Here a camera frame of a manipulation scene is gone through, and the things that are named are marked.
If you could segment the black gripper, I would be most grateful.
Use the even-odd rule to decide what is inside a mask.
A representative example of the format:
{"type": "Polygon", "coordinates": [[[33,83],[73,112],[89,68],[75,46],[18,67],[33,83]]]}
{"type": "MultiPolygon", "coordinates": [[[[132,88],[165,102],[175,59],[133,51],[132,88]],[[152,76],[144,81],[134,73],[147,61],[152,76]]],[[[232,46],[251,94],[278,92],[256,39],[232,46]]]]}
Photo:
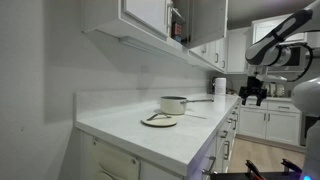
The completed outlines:
{"type": "Polygon", "coordinates": [[[261,102],[267,96],[267,90],[262,89],[263,82],[258,80],[256,77],[249,76],[247,79],[247,85],[245,88],[240,88],[239,96],[242,99],[242,105],[246,105],[248,96],[255,95],[257,97],[256,105],[260,106],[261,102]]]}

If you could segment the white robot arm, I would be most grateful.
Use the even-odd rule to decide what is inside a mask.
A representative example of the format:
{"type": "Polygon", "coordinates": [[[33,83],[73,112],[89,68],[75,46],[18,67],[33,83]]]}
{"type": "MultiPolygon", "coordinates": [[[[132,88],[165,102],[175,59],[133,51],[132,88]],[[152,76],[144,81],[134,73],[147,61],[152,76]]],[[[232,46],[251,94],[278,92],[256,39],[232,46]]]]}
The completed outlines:
{"type": "MultiPolygon", "coordinates": [[[[320,31],[320,0],[288,14],[276,27],[259,41],[252,44],[245,52],[245,59],[252,67],[248,71],[247,85],[240,88],[242,104],[249,96],[256,97],[260,106],[267,96],[262,88],[264,82],[289,82],[281,76],[268,75],[270,67],[281,69],[297,66],[302,78],[313,61],[313,49],[306,42],[287,43],[286,39],[298,34],[320,31]]],[[[291,94],[291,102],[303,113],[320,117],[320,78],[316,77],[299,83],[291,94]]],[[[299,180],[320,180],[320,121],[307,131],[306,152],[299,180]]]]}

